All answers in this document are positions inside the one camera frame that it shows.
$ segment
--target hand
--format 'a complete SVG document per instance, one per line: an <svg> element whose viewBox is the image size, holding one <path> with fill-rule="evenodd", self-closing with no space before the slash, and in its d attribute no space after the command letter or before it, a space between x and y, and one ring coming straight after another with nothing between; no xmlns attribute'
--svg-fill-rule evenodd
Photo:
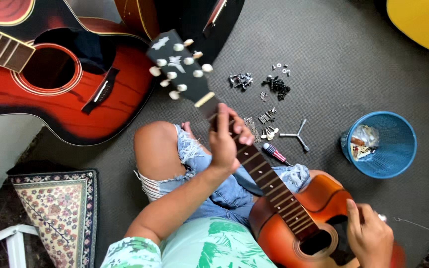
<svg viewBox="0 0 429 268"><path fill-rule="evenodd" d="M364 268L388 268L393 250L393 231L368 204L347 199L347 238Z"/></svg>
<svg viewBox="0 0 429 268"><path fill-rule="evenodd" d="M236 158L235 141L229 134L230 116L235 120L233 131L240 134L239 143L251 145L254 141L254 136L238 114L220 103L218 105L218 132L210 131L210 147L213 154L210 167L226 175L224 179L233 174L241 165Z"/></svg>

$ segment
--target guitar headstock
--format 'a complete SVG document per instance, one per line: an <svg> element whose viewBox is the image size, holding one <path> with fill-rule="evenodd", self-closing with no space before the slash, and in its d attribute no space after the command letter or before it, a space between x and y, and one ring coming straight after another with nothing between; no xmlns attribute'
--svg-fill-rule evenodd
<svg viewBox="0 0 429 268"><path fill-rule="evenodd" d="M186 47L193 40L182 41L175 30L161 33L151 43L147 56L156 65L150 68L150 73L159 76L162 73L167 77L160 85L163 87L172 83L176 91L170 92L172 99L180 96L191 100L196 107L202 106L214 96L208 89L208 83L204 72L213 70L210 64L200 66L196 61L201 57L201 52L190 52Z"/></svg>

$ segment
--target green patterned shirt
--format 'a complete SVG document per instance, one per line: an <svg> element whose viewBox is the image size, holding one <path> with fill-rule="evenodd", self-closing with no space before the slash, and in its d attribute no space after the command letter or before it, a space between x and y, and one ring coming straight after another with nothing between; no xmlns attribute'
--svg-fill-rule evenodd
<svg viewBox="0 0 429 268"><path fill-rule="evenodd" d="M158 247L142 237L110 245L102 268L275 268L249 230L218 218L183 224Z"/></svg>

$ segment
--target sound hole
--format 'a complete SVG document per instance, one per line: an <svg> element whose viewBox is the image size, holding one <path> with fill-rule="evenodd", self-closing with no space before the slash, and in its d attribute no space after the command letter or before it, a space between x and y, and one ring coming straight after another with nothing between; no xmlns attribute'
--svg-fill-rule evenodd
<svg viewBox="0 0 429 268"><path fill-rule="evenodd" d="M332 242L332 237L325 230L319 230L316 234L311 236L309 239L304 241L299 248L301 251L307 255L314 255L319 251L330 246Z"/></svg>
<svg viewBox="0 0 429 268"><path fill-rule="evenodd" d="M31 85L55 89L67 84L75 73L74 60L56 48L36 49L22 70L22 75Z"/></svg>

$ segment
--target floral rug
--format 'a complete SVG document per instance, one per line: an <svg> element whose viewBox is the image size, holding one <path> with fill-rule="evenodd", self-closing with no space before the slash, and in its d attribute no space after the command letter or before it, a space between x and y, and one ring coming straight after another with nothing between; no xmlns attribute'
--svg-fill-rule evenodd
<svg viewBox="0 0 429 268"><path fill-rule="evenodd" d="M97 231L95 170L10 175L56 267L94 267Z"/></svg>

